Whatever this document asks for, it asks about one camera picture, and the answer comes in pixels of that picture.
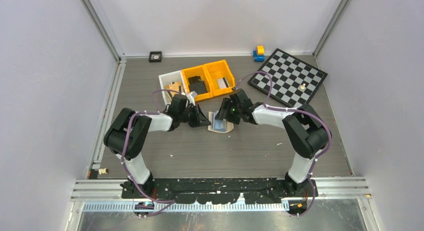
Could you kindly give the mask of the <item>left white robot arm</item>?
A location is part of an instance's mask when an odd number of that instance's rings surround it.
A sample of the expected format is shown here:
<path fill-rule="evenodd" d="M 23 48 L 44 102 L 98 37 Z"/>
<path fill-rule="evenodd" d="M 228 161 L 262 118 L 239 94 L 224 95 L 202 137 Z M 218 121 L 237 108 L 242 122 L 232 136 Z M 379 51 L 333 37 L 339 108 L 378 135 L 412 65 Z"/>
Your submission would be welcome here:
<path fill-rule="evenodd" d="M 148 198 L 154 190 L 153 184 L 148 181 L 153 175 L 142 156 L 148 133 L 171 132 L 181 123 L 187 123 L 192 128 L 211 124 L 195 102 L 196 97 L 194 91 L 177 93 L 165 110 L 158 112 L 136 112 L 123 108 L 107 130 L 103 144 L 120 159 L 135 183 L 135 193 L 141 198 Z"/>

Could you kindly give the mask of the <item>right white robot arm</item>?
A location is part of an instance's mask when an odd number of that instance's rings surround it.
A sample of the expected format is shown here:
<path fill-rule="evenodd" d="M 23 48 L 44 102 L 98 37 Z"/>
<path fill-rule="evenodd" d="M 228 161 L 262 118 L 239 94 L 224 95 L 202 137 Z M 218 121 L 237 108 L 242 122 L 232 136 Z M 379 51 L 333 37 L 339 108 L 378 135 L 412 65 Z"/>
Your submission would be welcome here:
<path fill-rule="evenodd" d="M 235 90 L 222 100 L 214 119 L 234 125 L 244 121 L 284 129 L 295 151 L 292 165 L 283 182 L 291 196 L 299 196 L 306 184 L 312 182 L 312 170 L 318 157 L 332 144 L 330 129 L 311 105 L 283 108 L 262 102 L 253 103 L 243 89 Z"/>

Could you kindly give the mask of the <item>beige leather card holder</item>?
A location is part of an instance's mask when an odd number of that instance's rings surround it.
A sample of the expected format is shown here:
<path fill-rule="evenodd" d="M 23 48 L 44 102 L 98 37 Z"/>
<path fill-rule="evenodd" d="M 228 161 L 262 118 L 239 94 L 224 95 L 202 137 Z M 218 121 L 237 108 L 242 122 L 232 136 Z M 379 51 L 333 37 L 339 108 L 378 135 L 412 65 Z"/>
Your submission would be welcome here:
<path fill-rule="evenodd" d="M 207 130 L 214 133 L 226 134 L 231 132 L 234 129 L 234 124 L 228 122 L 226 119 L 219 120 L 215 119 L 218 111 L 208 112 L 208 120 L 210 121 L 210 125 L 207 126 Z"/>

